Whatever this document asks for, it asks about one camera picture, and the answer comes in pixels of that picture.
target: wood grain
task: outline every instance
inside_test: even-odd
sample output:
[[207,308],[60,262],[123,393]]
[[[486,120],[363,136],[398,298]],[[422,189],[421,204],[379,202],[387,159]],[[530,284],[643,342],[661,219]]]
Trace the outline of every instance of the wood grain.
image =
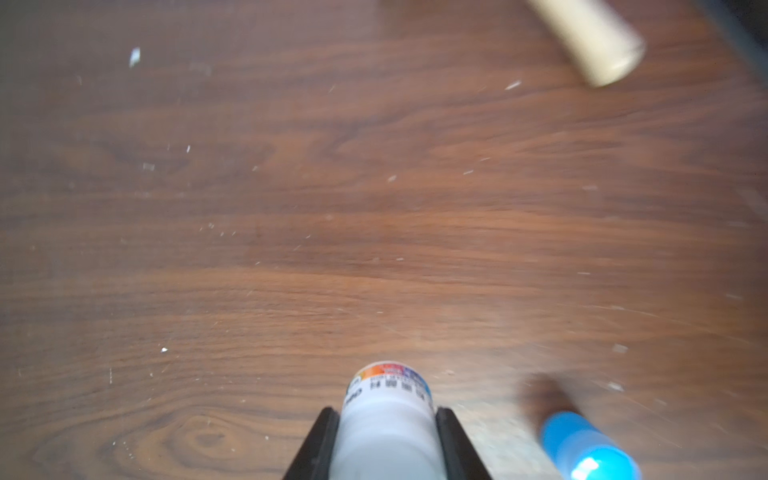
[[278,479],[397,359],[496,480],[557,478],[543,378],[647,478],[765,478],[768,96],[612,4],[592,90],[524,2],[6,2],[0,476]]

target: blue marker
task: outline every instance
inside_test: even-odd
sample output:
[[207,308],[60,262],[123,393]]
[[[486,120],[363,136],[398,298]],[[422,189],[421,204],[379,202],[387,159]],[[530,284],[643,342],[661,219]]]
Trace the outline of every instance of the blue marker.
[[541,444],[565,480],[641,480],[637,463],[581,415],[559,412],[541,428]]

